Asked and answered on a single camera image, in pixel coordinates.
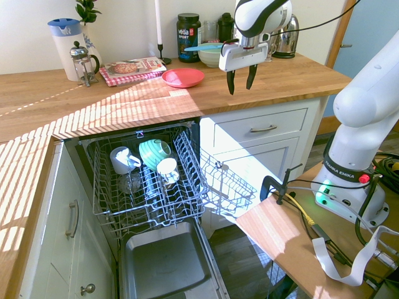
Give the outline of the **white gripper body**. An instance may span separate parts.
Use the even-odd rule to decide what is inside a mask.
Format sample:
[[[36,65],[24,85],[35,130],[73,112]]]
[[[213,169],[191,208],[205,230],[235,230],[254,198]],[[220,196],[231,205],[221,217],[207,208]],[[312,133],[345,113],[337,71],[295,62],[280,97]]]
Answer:
[[[252,49],[245,49],[239,44],[224,44],[221,48],[219,68],[224,72],[263,63],[268,52],[267,42],[260,43]]]

